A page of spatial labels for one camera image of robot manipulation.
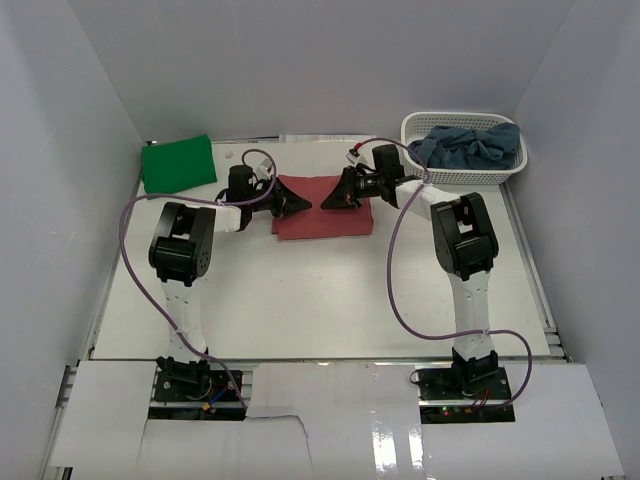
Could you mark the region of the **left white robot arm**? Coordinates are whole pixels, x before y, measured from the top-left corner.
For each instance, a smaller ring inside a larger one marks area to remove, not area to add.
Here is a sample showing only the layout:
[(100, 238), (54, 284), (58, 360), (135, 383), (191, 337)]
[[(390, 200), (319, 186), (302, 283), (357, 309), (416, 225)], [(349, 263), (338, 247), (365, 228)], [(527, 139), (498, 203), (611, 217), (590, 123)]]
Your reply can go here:
[(205, 398), (213, 387), (205, 356), (200, 282), (210, 267), (216, 233), (240, 232), (256, 212), (275, 219), (312, 208), (312, 203), (273, 174), (257, 176), (246, 165), (230, 169), (228, 186), (212, 206), (165, 204), (149, 248), (149, 263), (161, 282), (169, 323), (169, 354), (158, 366), (172, 386), (191, 400)]

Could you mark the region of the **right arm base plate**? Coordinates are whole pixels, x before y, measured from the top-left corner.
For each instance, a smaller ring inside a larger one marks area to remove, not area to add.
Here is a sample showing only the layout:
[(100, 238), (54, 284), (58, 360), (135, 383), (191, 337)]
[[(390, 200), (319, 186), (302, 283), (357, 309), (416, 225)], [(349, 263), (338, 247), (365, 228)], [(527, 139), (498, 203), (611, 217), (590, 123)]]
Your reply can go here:
[(423, 425), (514, 423), (514, 407), (506, 371), (463, 387), (452, 368), (414, 370), (409, 381), (418, 388)]

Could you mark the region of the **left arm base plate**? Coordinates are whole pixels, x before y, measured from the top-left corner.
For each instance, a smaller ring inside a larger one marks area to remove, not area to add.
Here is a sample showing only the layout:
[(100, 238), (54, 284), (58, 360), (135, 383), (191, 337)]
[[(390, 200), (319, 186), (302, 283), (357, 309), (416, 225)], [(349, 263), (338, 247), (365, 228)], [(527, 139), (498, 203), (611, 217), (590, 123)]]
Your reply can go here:
[(240, 370), (231, 373), (238, 389), (223, 370), (211, 370), (200, 385), (175, 380), (166, 372), (158, 371), (148, 417), (152, 420), (243, 421), (245, 409), (238, 398), (243, 373)]

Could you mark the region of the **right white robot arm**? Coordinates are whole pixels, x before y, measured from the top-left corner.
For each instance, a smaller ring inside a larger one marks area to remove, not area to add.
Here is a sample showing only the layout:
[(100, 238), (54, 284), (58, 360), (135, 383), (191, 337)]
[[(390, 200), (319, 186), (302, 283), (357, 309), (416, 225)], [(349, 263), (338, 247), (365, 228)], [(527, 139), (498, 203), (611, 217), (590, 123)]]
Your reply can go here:
[[(490, 336), (488, 285), (499, 253), (497, 237), (481, 195), (454, 195), (435, 187), (425, 177), (407, 175), (399, 145), (372, 150), (374, 165), (360, 160), (360, 145), (348, 151), (346, 166), (336, 187), (321, 203), (326, 211), (355, 210), (369, 198), (380, 198), (399, 210), (386, 258), (386, 287), (398, 323), (411, 335), (430, 341), (452, 340), (451, 384), (461, 397), (472, 399), (498, 373), (498, 354)], [(394, 247), (402, 221), (413, 213), (431, 224), (433, 245), (453, 294), (455, 331), (427, 335), (409, 326), (396, 304), (392, 285)]]

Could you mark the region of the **red t shirt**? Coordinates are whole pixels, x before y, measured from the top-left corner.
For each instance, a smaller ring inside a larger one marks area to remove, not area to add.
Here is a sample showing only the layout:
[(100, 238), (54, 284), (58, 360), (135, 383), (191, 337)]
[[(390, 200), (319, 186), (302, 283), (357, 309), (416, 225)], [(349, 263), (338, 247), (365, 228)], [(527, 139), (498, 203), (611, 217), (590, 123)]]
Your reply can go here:
[(322, 210), (321, 203), (334, 190), (339, 176), (296, 177), (281, 175), (281, 182), (312, 204), (311, 209), (272, 221), (271, 233), (281, 241), (370, 235), (374, 229), (368, 199), (354, 210)]

